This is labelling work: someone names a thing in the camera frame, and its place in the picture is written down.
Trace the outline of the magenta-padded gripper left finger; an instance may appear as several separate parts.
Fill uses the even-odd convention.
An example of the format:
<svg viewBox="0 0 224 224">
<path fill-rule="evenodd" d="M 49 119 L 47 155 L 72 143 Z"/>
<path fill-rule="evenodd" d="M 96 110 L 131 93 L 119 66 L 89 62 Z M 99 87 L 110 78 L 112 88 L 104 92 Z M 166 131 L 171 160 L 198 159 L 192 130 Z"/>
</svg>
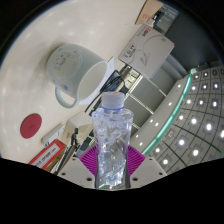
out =
<svg viewBox="0 0 224 224">
<path fill-rule="evenodd" d="M 97 168 L 96 150 L 91 148 L 79 157 L 72 156 L 58 176 L 81 187 L 94 189 Z"/>
</svg>

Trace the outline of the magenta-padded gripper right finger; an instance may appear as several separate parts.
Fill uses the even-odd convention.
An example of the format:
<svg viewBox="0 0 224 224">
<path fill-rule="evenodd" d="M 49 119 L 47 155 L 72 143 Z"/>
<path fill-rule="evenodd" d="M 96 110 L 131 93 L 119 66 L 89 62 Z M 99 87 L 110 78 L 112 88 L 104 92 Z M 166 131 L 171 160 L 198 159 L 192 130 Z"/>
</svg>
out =
<svg viewBox="0 0 224 224">
<path fill-rule="evenodd" d="M 166 172 L 153 157 L 145 157 L 132 146 L 128 147 L 126 162 L 127 189 L 140 188 L 166 176 Z"/>
</svg>

